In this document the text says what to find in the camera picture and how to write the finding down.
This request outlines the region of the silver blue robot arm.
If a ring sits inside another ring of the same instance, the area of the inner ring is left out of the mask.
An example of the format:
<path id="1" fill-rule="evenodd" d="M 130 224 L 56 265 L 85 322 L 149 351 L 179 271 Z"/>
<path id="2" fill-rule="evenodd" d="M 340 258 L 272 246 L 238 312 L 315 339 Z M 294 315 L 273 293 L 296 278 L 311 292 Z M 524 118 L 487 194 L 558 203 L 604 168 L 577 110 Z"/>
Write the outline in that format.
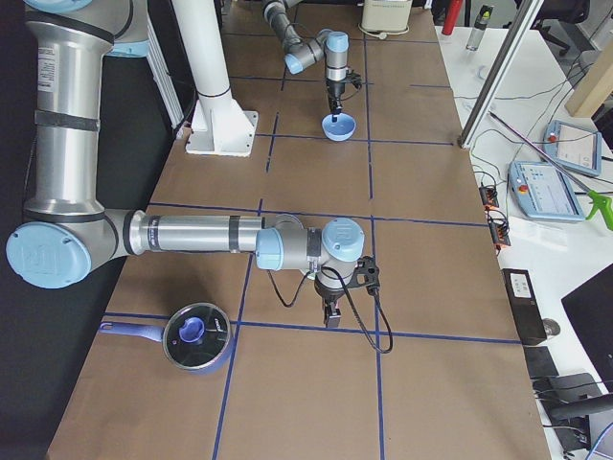
<path id="1" fill-rule="evenodd" d="M 195 83 L 187 152 L 246 157 L 259 115 L 233 98 L 214 1 L 170 1 Z M 104 56 L 148 55 L 148 1 L 24 1 L 25 22 L 37 39 L 34 196 L 26 222 L 9 236 L 11 268 L 31 285 L 66 288 L 107 262 L 155 252 L 255 252 L 258 268 L 298 269 L 314 277 L 324 324 L 338 326 L 338 300 L 356 286 L 364 233 L 349 218 L 323 230 L 304 229 L 292 216 L 271 223 L 241 216 L 148 216 L 105 210 L 96 199 Z M 323 128 L 331 140 L 352 135 L 342 113 L 344 85 L 360 86 L 347 65 L 349 38 L 324 29 L 303 42 L 286 9 L 300 1 L 262 1 L 263 17 L 284 47 L 292 74 L 323 60 L 331 113 Z"/>
<path id="2" fill-rule="evenodd" d="M 350 81 L 349 37 L 344 32 L 323 29 L 311 40 L 302 39 L 287 15 L 288 10 L 298 4 L 299 1 L 263 1 L 263 18 L 281 41 L 284 63 L 292 75 L 321 60 L 325 62 L 329 111 L 335 121 L 343 111 L 342 96 Z"/>

